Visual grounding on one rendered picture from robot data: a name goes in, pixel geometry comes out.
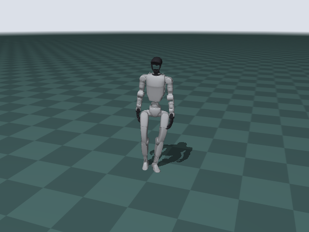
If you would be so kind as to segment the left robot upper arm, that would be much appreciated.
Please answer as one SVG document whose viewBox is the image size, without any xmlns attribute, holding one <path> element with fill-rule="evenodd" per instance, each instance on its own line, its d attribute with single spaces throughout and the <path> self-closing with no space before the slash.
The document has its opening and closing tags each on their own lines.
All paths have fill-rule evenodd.
<svg viewBox="0 0 309 232">
<path fill-rule="evenodd" d="M 168 101 L 172 101 L 173 100 L 173 79 L 171 77 L 165 76 L 165 82 L 167 84 L 167 91 L 168 91 L 168 95 L 167 95 L 167 100 Z"/>
</svg>

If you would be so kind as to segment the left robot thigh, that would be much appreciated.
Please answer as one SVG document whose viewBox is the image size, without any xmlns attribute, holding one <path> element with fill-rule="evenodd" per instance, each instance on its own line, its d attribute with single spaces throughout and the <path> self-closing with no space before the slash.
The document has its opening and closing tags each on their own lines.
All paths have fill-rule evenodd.
<svg viewBox="0 0 309 232">
<path fill-rule="evenodd" d="M 161 110 L 160 126 L 159 126 L 159 136 L 155 138 L 156 145 L 159 145 L 160 142 L 164 142 L 164 139 L 167 134 L 167 125 L 169 124 L 169 113 Z"/>
</svg>

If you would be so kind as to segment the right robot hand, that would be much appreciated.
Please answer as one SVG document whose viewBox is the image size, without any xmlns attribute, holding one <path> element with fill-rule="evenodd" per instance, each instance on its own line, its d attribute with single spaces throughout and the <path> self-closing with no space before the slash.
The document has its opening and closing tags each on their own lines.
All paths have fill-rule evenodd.
<svg viewBox="0 0 309 232">
<path fill-rule="evenodd" d="M 140 122 L 140 116 L 139 116 L 139 115 L 140 115 L 140 114 L 139 114 L 139 113 L 140 113 L 140 109 L 139 109 L 139 108 L 137 108 L 136 112 L 137 112 L 137 118 L 138 118 L 138 121 Z"/>
</svg>

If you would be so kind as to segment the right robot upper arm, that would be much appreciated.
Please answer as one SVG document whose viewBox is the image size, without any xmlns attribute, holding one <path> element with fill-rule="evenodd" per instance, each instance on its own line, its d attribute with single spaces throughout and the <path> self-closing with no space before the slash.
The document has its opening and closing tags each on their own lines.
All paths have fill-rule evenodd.
<svg viewBox="0 0 309 232">
<path fill-rule="evenodd" d="M 145 88 L 145 81 L 146 81 L 147 74 L 143 74 L 140 77 L 140 83 L 139 83 L 139 91 L 138 91 L 138 97 L 144 97 L 144 88 Z"/>
</svg>

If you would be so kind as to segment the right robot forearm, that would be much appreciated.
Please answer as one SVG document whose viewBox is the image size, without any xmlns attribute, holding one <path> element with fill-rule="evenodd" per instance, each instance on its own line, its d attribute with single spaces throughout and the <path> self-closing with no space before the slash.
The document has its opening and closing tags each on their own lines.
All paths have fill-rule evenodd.
<svg viewBox="0 0 309 232">
<path fill-rule="evenodd" d="M 142 97 L 138 97 L 137 96 L 137 104 L 136 104 L 137 107 L 136 107 L 136 110 L 137 110 L 137 108 L 139 108 L 141 110 L 142 100 L 143 100 Z"/>
</svg>

